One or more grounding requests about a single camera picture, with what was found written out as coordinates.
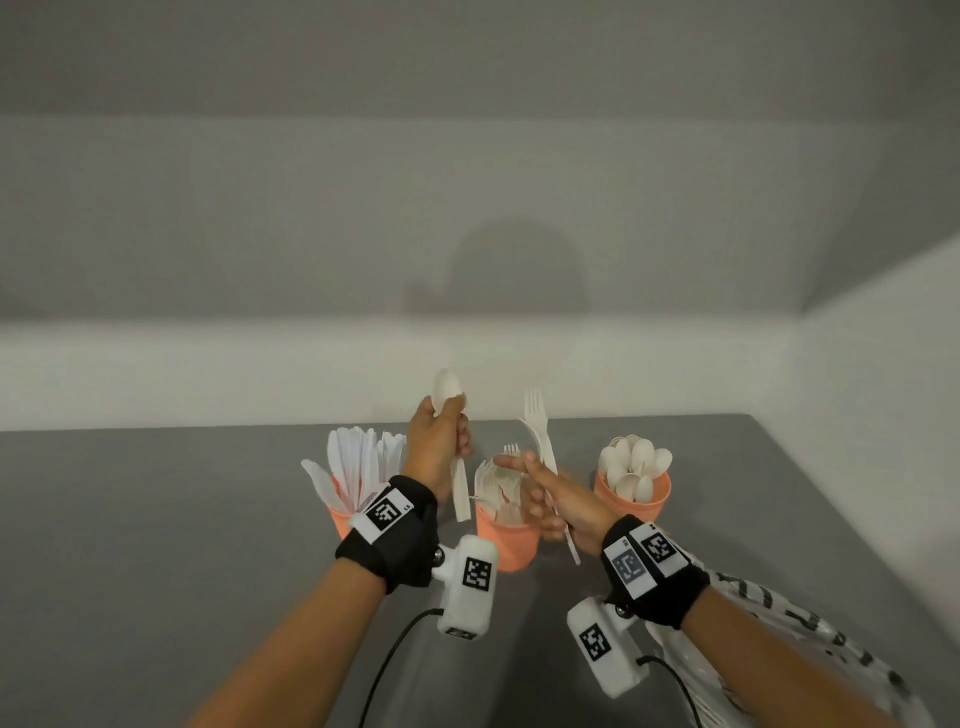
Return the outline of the orange cup holding knives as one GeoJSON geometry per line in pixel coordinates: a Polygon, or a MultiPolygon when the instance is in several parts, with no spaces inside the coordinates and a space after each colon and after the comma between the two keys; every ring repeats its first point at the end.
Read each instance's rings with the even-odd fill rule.
{"type": "Polygon", "coordinates": [[[335,476],[330,477],[330,482],[336,498],[333,505],[327,504],[327,510],[342,541],[352,530],[350,518],[354,515],[356,507],[349,490],[342,486],[335,476]]]}

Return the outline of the orange cup holding forks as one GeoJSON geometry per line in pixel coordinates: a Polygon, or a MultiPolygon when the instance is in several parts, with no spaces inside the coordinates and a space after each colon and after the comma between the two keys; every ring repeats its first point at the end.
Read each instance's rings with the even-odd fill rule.
{"type": "Polygon", "coordinates": [[[515,573],[527,568],[533,562],[537,555],[541,532],[532,522],[528,522],[523,516],[524,525],[504,526],[480,513],[476,505],[475,518],[477,534],[492,541],[496,546],[499,554],[499,569],[502,572],[515,573]]]}

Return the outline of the person's left forearm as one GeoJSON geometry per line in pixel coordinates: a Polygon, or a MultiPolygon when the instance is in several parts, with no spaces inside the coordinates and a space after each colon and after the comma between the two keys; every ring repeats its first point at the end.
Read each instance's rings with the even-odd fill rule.
{"type": "Polygon", "coordinates": [[[336,560],[188,728],[320,728],[385,597],[382,578],[336,560]]]}

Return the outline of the black right wristband with markers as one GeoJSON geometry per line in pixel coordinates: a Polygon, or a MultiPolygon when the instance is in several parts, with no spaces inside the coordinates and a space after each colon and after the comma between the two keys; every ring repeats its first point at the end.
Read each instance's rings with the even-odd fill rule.
{"type": "Polygon", "coordinates": [[[639,619],[675,630],[711,585],[711,578],[690,554],[654,523],[620,516],[606,532],[601,563],[614,599],[639,619]]]}

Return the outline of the black left wristband with markers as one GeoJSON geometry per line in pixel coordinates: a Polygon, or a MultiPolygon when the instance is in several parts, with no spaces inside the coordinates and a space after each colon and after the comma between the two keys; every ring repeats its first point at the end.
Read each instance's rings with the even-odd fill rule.
{"type": "Polygon", "coordinates": [[[436,495],[406,475],[396,475],[352,527],[335,551],[385,585],[388,595],[401,586],[426,588],[439,547],[436,495]]]}

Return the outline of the person's right forearm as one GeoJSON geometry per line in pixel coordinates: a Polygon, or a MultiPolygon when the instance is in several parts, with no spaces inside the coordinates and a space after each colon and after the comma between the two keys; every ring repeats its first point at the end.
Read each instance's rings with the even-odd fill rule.
{"type": "Polygon", "coordinates": [[[901,728],[715,588],[697,597],[681,632],[762,728],[901,728]]]}

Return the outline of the bunch of white plastic knives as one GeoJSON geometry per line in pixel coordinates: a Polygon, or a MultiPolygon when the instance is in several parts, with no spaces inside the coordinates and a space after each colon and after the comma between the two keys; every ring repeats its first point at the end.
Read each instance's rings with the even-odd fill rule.
{"type": "Polygon", "coordinates": [[[333,516],[347,518],[371,506],[400,473],[406,446],[404,434],[338,427],[327,437],[327,467],[310,459],[300,466],[323,505],[333,516]]]}

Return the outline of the person's right hand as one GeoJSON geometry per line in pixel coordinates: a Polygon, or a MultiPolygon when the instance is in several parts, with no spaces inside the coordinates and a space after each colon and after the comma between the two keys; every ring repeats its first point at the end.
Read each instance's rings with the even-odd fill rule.
{"type": "Polygon", "coordinates": [[[581,486],[564,472],[555,475],[543,465],[541,480],[527,477],[522,469],[522,455],[498,454],[493,458],[493,462],[499,467],[523,474],[521,508],[525,520],[539,529],[539,535],[544,540],[566,540],[564,516],[555,514],[549,506],[544,509],[544,513],[540,504],[531,504],[528,500],[532,496],[534,501],[540,502],[543,499],[542,492],[546,491],[558,510],[569,509],[566,513],[570,515],[566,518],[573,527],[573,536],[579,551],[599,557],[608,532],[620,519],[618,513],[593,491],[581,486]]]}

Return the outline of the bunch of white plastic spoons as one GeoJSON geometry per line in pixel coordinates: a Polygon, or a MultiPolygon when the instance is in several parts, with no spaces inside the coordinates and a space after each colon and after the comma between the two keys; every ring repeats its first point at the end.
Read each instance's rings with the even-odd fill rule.
{"type": "Polygon", "coordinates": [[[597,482],[626,504],[654,505],[671,492],[668,471],[674,454],[636,434],[618,436],[600,453],[597,482]]]}

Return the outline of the person's left hand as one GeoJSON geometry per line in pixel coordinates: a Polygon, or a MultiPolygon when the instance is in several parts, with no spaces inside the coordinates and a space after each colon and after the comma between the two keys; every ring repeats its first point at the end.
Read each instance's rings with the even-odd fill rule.
{"type": "Polygon", "coordinates": [[[407,428],[407,456],[402,475],[428,488],[440,504],[452,491],[450,466],[442,452],[440,415],[435,414],[431,398],[423,398],[407,428]]]}

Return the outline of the white plastic spoon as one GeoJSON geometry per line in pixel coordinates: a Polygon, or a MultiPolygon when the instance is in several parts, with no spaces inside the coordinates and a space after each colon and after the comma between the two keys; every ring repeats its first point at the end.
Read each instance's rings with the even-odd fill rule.
{"type": "MultiPolygon", "coordinates": [[[[439,370],[433,382],[431,404],[435,414],[442,413],[447,400],[463,394],[463,387],[457,375],[450,369],[439,370]]],[[[472,518],[472,501],[466,464],[462,457],[456,456],[450,466],[452,481],[452,502],[457,522],[464,523],[472,518]]]]}

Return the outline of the orange cup holding spoons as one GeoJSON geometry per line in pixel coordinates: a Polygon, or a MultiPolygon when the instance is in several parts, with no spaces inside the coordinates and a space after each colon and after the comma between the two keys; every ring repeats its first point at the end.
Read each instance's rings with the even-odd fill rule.
{"type": "Polygon", "coordinates": [[[654,523],[671,494],[670,474],[665,472],[653,480],[653,497],[646,502],[635,502],[620,497],[609,487],[606,474],[594,473],[593,492],[618,515],[633,515],[645,523],[654,523]]]}

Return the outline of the bunch of white plastic forks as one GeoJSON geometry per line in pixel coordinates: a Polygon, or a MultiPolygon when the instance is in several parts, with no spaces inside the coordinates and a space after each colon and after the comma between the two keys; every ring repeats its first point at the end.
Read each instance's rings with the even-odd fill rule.
{"type": "Polygon", "coordinates": [[[494,460],[480,463],[474,474],[474,504],[480,513],[504,527],[522,527],[523,473],[499,467],[494,460]]]}

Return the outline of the white plastic fork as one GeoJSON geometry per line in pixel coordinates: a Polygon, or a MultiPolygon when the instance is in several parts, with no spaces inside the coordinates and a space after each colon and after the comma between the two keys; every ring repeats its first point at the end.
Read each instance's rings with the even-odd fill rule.
{"type": "MultiPolygon", "coordinates": [[[[520,418],[522,424],[527,429],[536,445],[536,453],[542,465],[546,467],[555,476],[559,475],[559,467],[553,444],[548,431],[548,415],[546,413],[545,399],[540,389],[531,389],[523,395],[523,412],[520,418]]],[[[563,528],[564,537],[576,566],[582,564],[582,556],[573,536],[573,526],[567,519],[570,509],[558,510],[548,491],[542,491],[542,500],[535,501],[533,496],[528,497],[530,504],[539,504],[541,511],[546,514],[546,507],[552,508],[555,514],[564,517],[565,524],[563,528]]]]}

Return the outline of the clear plastic bag black print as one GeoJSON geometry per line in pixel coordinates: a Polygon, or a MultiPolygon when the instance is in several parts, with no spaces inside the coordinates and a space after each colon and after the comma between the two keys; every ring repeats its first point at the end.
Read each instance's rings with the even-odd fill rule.
{"type": "MultiPolygon", "coordinates": [[[[728,601],[870,699],[901,728],[935,728],[925,702],[900,674],[818,614],[753,581],[711,568],[706,572],[711,585],[728,601]]],[[[685,635],[651,622],[644,626],[696,707],[696,712],[685,709],[690,726],[759,728],[742,700],[685,635]]]]}

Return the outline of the black wristband with markers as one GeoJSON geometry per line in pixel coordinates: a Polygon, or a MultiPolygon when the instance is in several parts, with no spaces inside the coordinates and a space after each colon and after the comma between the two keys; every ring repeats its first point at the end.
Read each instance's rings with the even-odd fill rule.
{"type": "Polygon", "coordinates": [[[711,585],[711,578],[690,554],[654,523],[620,516],[606,532],[601,563],[614,599],[639,619],[675,630],[711,585]]]}
{"type": "Polygon", "coordinates": [[[335,551],[385,585],[388,595],[401,586],[426,588],[439,547],[436,495],[406,475],[396,475],[352,527],[335,551]]]}

